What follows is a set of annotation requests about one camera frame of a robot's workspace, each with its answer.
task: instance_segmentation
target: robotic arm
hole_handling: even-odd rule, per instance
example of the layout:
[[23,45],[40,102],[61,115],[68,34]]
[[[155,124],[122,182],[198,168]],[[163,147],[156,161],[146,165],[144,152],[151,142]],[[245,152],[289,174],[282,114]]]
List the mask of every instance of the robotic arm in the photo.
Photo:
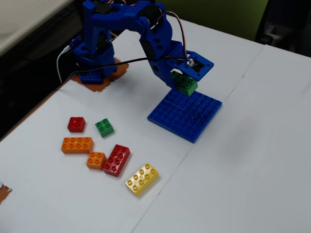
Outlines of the robotic arm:
[[[140,43],[154,74],[172,89],[178,90],[171,74],[174,68],[200,81],[214,66],[195,52],[184,52],[182,43],[172,40],[173,30],[163,4],[153,5],[148,0],[140,0],[129,6],[105,1],[86,0],[83,3],[84,41],[79,36],[70,43],[80,66],[95,69],[114,64],[110,31],[125,29],[141,34]],[[106,67],[79,76],[83,83],[102,83],[103,77],[114,71],[116,67]]]

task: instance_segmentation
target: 2x2 orange brick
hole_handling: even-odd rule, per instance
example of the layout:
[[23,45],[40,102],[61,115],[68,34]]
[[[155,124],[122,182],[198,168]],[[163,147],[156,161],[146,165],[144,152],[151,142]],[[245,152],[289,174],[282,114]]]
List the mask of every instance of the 2x2 orange brick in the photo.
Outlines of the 2x2 orange brick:
[[86,165],[90,169],[101,170],[103,168],[105,160],[106,156],[104,153],[90,152]]
[[90,153],[93,148],[91,137],[65,137],[62,145],[64,154]]

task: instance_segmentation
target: blue baseplate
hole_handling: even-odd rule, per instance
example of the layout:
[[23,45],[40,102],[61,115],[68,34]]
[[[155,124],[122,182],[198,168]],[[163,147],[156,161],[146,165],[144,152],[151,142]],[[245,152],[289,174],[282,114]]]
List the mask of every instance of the blue baseplate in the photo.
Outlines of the blue baseplate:
[[222,104],[197,91],[188,97],[171,90],[148,120],[194,143]]
[[80,80],[84,84],[103,84],[100,71],[90,71],[86,74],[79,74]]

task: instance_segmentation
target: white tabletop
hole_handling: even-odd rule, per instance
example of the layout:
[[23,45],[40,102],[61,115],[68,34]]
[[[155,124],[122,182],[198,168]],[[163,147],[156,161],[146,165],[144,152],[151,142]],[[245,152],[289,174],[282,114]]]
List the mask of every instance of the white tabletop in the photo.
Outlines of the white tabletop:
[[310,74],[264,47],[134,233],[311,232]]
[[1,0],[0,56],[73,0]]
[[[170,18],[174,39],[179,26]],[[225,101],[262,45],[183,22],[187,49],[215,63],[198,91]],[[124,32],[114,42],[122,60],[144,57],[139,35]],[[70,81],[0,143],[0,181],[13,192],[0,206],[0,232],[131,232],[182,163],[192,144],[149,122],[147,116],[169,88],[148,62],[133,63],[124,76],[95,93]],[[205,135],[215,133],[214,121]],[[67,130],[70,117],[84,117],[83,133]],[[108,118],[115,133],[102,139],[94,124]],[[87,155],[64,155],[64,137],[91,136],[94,151],[109,156],[115,144],[131,155],[118,178],[89,170]],[[159,178],[136,198],[124,182],[144,163]]]

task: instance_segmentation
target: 2x2 green brick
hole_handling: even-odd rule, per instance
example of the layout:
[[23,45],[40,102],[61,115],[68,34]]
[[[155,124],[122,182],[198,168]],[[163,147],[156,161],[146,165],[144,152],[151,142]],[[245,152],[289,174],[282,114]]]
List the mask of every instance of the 2x2 green brick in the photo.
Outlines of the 2x2 green brick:
[[198,82],[187,75],[173,71],[172,77],[178,87],[178,91],[186,96],[191,96],[191,94],[198,88]]
[[114,132],[113,127],[107,118],[96,123],[95,125],[102,137]]

